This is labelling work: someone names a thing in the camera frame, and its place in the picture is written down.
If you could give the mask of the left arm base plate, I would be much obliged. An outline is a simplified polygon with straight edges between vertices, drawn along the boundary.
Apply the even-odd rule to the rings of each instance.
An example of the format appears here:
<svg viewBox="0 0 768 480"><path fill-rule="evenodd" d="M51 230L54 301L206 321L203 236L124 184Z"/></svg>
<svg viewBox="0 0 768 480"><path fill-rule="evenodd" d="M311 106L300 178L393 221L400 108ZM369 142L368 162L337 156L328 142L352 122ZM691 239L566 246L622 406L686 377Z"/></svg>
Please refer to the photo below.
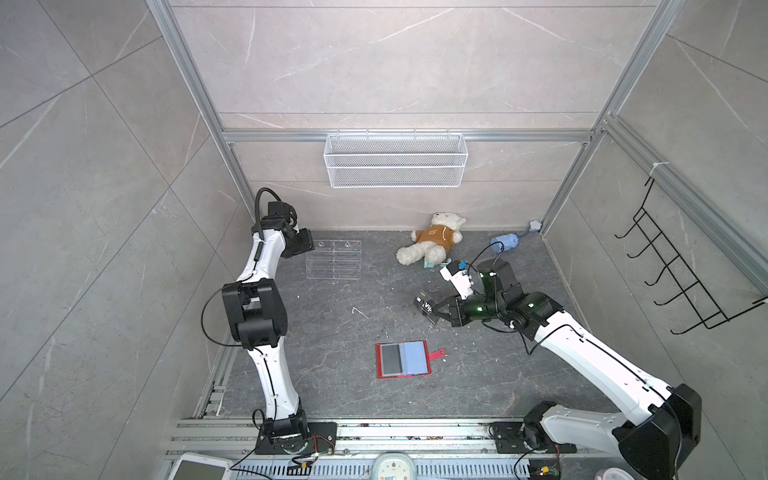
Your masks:
<svg viewBox="0 0 768 480"><path fill-rule="evenodd" d="M309 456L314 453L333 453L338 424L335 422L309 422L308 432L278 435L271 428L258 436L256 455Z"/></svg>

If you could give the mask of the clear acrylic organizer tray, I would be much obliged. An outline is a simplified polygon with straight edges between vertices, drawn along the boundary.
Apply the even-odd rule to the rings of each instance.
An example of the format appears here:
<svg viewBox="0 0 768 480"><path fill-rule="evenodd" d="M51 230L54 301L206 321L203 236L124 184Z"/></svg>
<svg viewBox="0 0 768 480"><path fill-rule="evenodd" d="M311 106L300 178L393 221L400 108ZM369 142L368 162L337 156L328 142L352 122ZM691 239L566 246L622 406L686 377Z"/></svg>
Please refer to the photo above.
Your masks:
<svg viewBox="0 0 768 480"><path fill-rule="evenodd" d="M306 276L311 280L356 281L361 277L361 259L361 240L316 240L306 258Z"/></svg>

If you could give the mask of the black VIP credit card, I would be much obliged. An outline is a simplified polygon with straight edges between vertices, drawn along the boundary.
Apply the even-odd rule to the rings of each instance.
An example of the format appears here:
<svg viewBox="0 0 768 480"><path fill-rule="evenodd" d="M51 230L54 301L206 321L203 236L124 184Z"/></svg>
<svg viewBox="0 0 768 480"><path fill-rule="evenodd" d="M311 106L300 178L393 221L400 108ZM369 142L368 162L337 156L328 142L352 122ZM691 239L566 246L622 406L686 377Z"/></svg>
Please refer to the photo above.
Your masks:
<svg viewBox="0 0 768 480"><path fill-rule="evenodd" d="M428 296L417 296L414 305L425 317L431 317L433 314L434 301Z"/></svg>

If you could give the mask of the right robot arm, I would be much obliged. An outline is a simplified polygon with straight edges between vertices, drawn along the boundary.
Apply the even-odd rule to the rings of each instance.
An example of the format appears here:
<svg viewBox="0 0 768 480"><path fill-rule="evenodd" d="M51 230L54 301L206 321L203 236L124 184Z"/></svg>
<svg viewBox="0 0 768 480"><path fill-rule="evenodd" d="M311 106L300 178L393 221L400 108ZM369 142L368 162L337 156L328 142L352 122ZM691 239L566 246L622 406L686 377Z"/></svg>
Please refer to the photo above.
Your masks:
<svg viewBox="0 0 768 480"><path fill-rule="evenodd" d="M526 352L542 347L567 362L617 407L615 413L567 408L542 401L524 417L518 437L528 450L574 444L621 456L646 479L675 479L700 442L701 396L686 384L672 387L645 372L583 328L562 305L540 291L525 292L512 266L487 260L470 270L451 262L441 270L455 295L441 301L419 293L414 304L431 322L454 327L500 320Z"/></svg>

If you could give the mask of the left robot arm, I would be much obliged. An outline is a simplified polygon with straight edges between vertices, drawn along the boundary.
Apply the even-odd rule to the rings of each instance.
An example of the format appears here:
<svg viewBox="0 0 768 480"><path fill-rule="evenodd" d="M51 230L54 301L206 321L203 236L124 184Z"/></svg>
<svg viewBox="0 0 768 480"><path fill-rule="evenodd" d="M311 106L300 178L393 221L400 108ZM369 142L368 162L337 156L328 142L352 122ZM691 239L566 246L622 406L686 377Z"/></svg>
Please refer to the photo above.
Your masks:
<svg viewBox="0 0 768 480"><path fill-rule="evenodd" d="M212 340L224 348L242 348L257 368L265 407L256 446L271 445L297 454L310 441L305 411L290 378L285 355L287 310L275 280L278 264L314 250L312 234L298 226L296 209L268 187L255 197L258 213L251 229L250 257L232 283L223 285L221 296L233 341Z"/></svg>

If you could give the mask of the red leather card holder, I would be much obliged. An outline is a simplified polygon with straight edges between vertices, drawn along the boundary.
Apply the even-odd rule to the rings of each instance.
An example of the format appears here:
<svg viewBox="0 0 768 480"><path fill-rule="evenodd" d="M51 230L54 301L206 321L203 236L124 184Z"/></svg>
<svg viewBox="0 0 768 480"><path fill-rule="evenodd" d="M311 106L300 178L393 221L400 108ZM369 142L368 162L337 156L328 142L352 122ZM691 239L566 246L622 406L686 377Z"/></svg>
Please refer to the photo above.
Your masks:
<svg viewBox="0 0 768 480"><path fill-rule="evenodd" d="M380 347L386 344L399 344L402 359L402 374L399 376L383 377L380 370ZM431 363L446 355L445 349L430 352L425 340L399 343L381 343L375 347L376 373L378 379L406 378L426 376L432 373Z"/></svg>

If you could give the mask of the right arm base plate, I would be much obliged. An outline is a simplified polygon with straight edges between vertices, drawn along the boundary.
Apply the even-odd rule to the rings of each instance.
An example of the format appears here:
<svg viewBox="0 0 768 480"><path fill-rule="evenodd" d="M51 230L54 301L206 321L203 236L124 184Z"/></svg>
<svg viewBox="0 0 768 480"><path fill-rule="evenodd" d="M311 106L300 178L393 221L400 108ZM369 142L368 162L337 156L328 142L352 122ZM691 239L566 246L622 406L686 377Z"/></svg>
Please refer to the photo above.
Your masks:
<svg viewBox="0 0 768 480"><path fill-rule="evenodd" d="M489 424L488 432L499 454L522 454L529 450L551 454L578 451L574 444L556 444L540 426L533 423L496 421Z"/></svg>

